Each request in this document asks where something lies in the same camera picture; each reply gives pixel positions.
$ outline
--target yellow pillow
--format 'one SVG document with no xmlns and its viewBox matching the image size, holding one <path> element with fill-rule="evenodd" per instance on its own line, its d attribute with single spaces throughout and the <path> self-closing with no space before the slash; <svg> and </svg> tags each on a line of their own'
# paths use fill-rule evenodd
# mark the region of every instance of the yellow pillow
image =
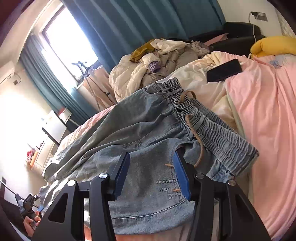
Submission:
<svg viewBox="0 0 296 241">
<path fill-rule="evenodd" d="M 251 47 L 251 53 L 257 57 L 279 54 L 296 55 L 296 38 L 272 36 L 260 39 Z"/>
</svg>

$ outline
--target power socket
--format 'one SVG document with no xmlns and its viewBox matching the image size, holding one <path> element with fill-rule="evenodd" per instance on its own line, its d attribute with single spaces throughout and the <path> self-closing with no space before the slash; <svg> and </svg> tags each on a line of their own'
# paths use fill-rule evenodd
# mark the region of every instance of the power socket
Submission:
<svg viewBox="0 0 296 241">
<path fill-rule="evenodd" d="M 251 14 L 255 17 L 255 19 L 268 22 L 267 16 L 264 12 L 251 12 Z"/>
</svg>

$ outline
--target jeans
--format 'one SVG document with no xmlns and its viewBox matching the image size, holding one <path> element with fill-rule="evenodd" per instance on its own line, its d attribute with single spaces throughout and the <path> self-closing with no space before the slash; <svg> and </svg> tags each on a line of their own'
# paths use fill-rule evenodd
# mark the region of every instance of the jeans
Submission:
<svg viewBox="0 0 296 241">
<path fill-rule="evenodd" d="M 185 96 L 180 103 L 183 92 L 174 78 L 133 93 L 88 133 L 89 138 L 82 136 L 84 141 L 78 139 L 62 151 L 59 161 L 46 169 L 45 179 L 56 181 L 55 187 L 69 179 L 91 180 L 128 151 L 131 163 L 122 193 L 109 202 L 115 233 L 156 233 L 189 222 L 194 202 L 176 191 L 179 184 L 174 168 L 165 165 L 173 164 L 172 156 L 180 145 L 185 148 L 186 162 L 194 164 L 199 158 L 201 146 L 185 115 L 191 115 L 190 123 L 204 145 L 196 169 L 212 180 L 234 179 L 258 157 L 258 151 L 197 100 Z M 47 196 L 54 196 L 53 189 L 45 190 Z"/>
</svg>

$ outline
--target teal curtain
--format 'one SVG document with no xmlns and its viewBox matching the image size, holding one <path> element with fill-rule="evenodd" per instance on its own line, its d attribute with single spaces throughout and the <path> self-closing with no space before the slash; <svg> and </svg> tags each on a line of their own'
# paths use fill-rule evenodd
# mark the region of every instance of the teal curtain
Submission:
<svg viewBox="0 0 296 241">
<path fill-rule="evenodd" d="M 43 50 L 37 37 L 30 35 L 20 54 L 20 62 L 52 110 L 58 113 L 60 109 L 67 107 L 72 112 L 71 119 L 82 125 L 97 111 L 75 88 L 70 90 L 70 94 L 67 92 L 48 66 Z"/>
<path fill-rule="evenodd" d="M 153 38 L 189 37 L 225 23 L 217 0 L 62 0 L 110 72 Z"/>
</svg>

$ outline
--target pink pillow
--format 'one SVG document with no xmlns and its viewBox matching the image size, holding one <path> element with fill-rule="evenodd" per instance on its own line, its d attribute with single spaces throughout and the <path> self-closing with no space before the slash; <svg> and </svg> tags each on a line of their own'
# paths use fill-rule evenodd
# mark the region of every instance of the pink pillow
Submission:
<svg viewBox="0 0 296 241">
<path fill-rule="evenodd" d="M 219 42 L 219 41 L 223 41 L 223 40 L 226 40 L 227 39 L 227 34 L 221 34 L 215 38 L 212 38 L 211 40 L 207 41 L 204 43 L 204 45 L 207 45 L 207 46 L 210 46 L 211 44 L 213 43 L 216 43 L 216 42 Z"/>
</svg>

